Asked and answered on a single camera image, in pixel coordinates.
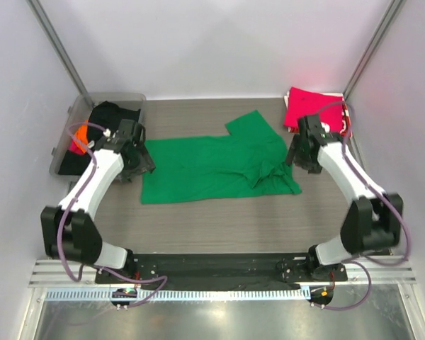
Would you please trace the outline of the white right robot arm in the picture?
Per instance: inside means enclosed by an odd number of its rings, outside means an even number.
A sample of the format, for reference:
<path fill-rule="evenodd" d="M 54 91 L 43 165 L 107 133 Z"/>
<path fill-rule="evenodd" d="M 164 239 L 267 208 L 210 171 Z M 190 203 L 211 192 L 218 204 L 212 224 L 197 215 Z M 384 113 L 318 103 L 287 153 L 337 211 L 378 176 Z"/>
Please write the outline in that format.
<path fill-rule="evenodd" d="M 327 132 L 319 115 L 307 115 L 297 123 L 287 165 L 296 165 L 310 174 L 326 170 L 348 203 L 339 235 L 311 246 L 307 252 L 306 274 L 318 281 L 355 256 L 397 246 L 402 232 L 403 200 L 396 193 L 387 193 L 366 174 L 343 136 Z"/>

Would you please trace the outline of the clear plastic bin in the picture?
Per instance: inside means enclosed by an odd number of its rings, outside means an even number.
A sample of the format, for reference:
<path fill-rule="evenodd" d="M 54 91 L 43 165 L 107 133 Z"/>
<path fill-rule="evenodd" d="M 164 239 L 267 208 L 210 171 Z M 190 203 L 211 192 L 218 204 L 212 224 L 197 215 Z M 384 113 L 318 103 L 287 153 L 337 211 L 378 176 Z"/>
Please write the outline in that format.
<path fill-rule="evenodd" d="M 81 143 L 96 149 L 102 136 L 93 123 L 116 131 L 122 119 L 143 124 L 146 97 L 141 93 L 90 93 L 92 103 L 79 95 L 68 110 L 68 118 L 58 145 L 52 151 L 50 174 L 68 181 L 77 180 L 89 165 L 91 157 Z"/>

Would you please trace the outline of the green t-shirt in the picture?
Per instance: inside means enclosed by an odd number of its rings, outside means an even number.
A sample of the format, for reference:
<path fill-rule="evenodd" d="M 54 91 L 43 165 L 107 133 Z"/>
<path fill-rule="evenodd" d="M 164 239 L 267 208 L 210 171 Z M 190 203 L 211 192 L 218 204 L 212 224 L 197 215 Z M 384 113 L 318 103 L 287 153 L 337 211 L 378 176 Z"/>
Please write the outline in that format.
<path fill-rule="evenodd" d="M 300 194 L 286 143 L 260 112 L 225 127 L 223 136 L 148 140 L 156 168 L 143 176 L 142 204 Z"/>

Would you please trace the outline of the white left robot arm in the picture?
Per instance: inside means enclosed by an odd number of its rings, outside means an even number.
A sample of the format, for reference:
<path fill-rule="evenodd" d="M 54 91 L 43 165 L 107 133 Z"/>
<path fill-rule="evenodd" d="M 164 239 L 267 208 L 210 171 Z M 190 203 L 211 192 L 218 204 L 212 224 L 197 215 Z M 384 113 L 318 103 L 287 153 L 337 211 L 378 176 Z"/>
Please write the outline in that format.
<path fill-rule="evenodd" d="M 59 259 L 74 282 L 79 282 L 82 275 L 74 274 L 70 262 L 81 268 L 90 266 L 106 271 L 127 283 L 137 273 L 133 252 L 105 242 L 94 219 L 114 180 L 131 181 L 154 171 L 155 164 L 144 144 L 146 130 L 139 122 L 128 119 L 122 119 L 115 130 L 89 121 L 82 124 L 96 128 L 101 136 L 95 142 L 85 142 L 71 127 L 67 128 L 67 134 L 90 156 L 90 162 L 67 196 L 41 212 L 45 253 Z"/>

